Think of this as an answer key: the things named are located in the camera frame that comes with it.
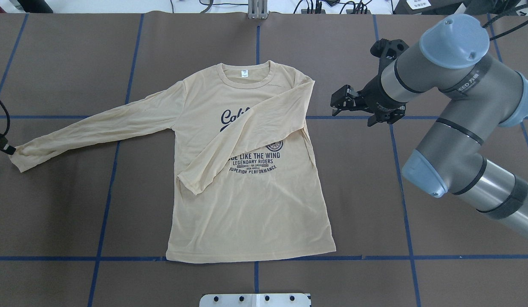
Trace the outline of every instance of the neckline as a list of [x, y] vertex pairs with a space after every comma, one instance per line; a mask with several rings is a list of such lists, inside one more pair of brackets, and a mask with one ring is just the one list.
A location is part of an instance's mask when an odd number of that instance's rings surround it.
[[[224, 73], [224, 69], [254, 70], [254, 69], [266, 68], [266, 67], [269, 67], [268, 75], [258, 82], [249, 83], [249, 84], [243, 84], [243, 83], [231, 81], [230, 79], [228, 79], [228, 77]], [[216, 65], [216, 70], [219, 73], [221, 80], [228, 86], [235, 87], [236, 89], [256, 89], [258, 87], [268, 84], [272, 80], [273, 76], [275, 75], [275, 63], [271, 60], [265, 63], [262, 63], [262, 64], [250, 65], [250, 66], [232, 66], [232, 65], [226, 65], [226, 64], [221, 63], [221, 64]]]

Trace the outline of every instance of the long-sleeve t-shirt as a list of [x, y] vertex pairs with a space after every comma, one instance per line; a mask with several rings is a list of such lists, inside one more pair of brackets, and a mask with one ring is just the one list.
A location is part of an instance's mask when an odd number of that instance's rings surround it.
[[168, 260], [264, 261], [332, 252], [305, 122], [313, 84], [272, 61], [217, 64], [145, 99], [35, 138], [10, 159], [23, 172], [69, 149], [172, 129]]

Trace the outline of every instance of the printed graphic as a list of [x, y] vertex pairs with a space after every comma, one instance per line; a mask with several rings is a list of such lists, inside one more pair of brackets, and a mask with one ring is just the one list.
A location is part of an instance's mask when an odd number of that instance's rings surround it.
[[267, 145], [266, 148], [273, 152], [280, 151], [283, 148], [283, 141], [273, 142]]
[[266, 145], [270, 152], [243, 153], [230, 159], [229, 171], [238, 174], [265, 174], [277, 169], [277, 160], [281, 159], [279, 152], [283, 141]]
[[232, 122], [234, 122], [236, 119], [239, 118], [239, 116], [241, 116], [243, 113], [245, 113], [245, 112], [248, 111], [249, 109], [250, 109], [250, 107], [247, 107], [247, 108], [245, 109], [245, 111], [243, 111], [243, 108], [240, 107], [239, 110], [237, 111], [237, 114], [233, 114], [233, 112], [232, 112], [230, 109], [224, 111], [224, 112], [222, 113], [222, 116], [220, 117], [220, 121], [222, 121], [222, 123], [225, 124], [225, 126], [222, 127], [222, 128], [220, 129], [220, 132], [221, 132], [222, 130], [224, 130], [226, 127], [228, 127], [229, 124], [231, 124]]

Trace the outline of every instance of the white metal bracket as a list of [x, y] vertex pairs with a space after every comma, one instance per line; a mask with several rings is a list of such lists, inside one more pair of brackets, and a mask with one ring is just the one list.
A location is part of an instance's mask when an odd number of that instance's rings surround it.
[[249, 19], [268, 18], [268, 0], [248, 0]]
[[311, 307], [311, 295], [304, 293], [258, 293], [204, 295], [199, 307]]

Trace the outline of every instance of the shirt sleeve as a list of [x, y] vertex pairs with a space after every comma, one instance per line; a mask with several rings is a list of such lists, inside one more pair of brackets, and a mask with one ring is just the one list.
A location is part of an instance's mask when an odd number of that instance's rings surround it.
[[90, 116], [61, 130], [40, 136], [16, 147], [10, 161], [24, 172], [63, 152], [144, 136], [173, 128], [186, 100], [186, 89], [179, 81], [169, 89], [145, 99]]
[[314, 81], [303, 81], [284, 93], [262, 101], [220, 132], [178, 174], [178, 179], [195, 195], [213, 182], [228, 160], [273, 142], [305, 127], [305, 115]]

